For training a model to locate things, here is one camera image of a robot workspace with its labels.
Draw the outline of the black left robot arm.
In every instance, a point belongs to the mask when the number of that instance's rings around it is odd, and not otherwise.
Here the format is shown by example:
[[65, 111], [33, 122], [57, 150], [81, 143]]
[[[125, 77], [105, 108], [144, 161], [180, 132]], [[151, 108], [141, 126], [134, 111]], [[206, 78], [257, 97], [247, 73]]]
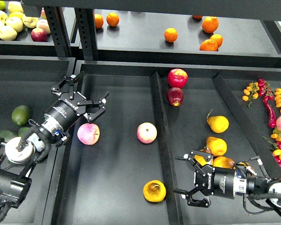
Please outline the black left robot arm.
[[76, 83], [85, 73], [64, 75], [51, 88], [58, 99], [45, 111], [41, 124], [28, 119], [30, 128], [8, 142], [0, 137], [0, 222], [11, 208], [17, 209], [31, 187], [30, 175], [49, 154], [53, 145], [61, 147], [69, 139], [69, 128], [81, 117], [88, 123], [105, 113], [109, 92], [88, 100]]

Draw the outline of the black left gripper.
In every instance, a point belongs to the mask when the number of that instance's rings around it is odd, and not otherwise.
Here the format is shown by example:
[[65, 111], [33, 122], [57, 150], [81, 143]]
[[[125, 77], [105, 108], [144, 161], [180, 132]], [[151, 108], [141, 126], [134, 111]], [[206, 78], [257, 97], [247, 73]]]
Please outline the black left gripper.
[[75, 84], [84, 75], [84, 71], [77, 75], [64, 75], [51, 87], [52, 94], [59, 98], [44, 113], [41, 127], [52, 136], [56, 132], [66, 132], [80, 117], [92, 123], [105, 113], [108, 91], [97, 100], [87, 100], [80, 92], [74, 91]]

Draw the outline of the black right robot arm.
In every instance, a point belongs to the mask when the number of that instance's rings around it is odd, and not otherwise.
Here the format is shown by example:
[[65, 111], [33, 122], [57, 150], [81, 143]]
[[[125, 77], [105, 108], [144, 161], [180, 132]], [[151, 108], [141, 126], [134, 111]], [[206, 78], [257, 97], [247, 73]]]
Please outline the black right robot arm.
[[248, 162], [235, 162], [231, 168], [214, 166], [214, 156], [192, 150], [176, 160], [187, 161], [194, 168], [194, 187], [191, 190], [175, 188], [188, 206], [208, 208], [210, 196], [234, 199], [243, 198], [243, 208], [250, 202], [261, 213], [275, 211], [281, 217], [281, 179], [269, 178], [260, 157], [255, 157], [263, 173], [258, 176]]

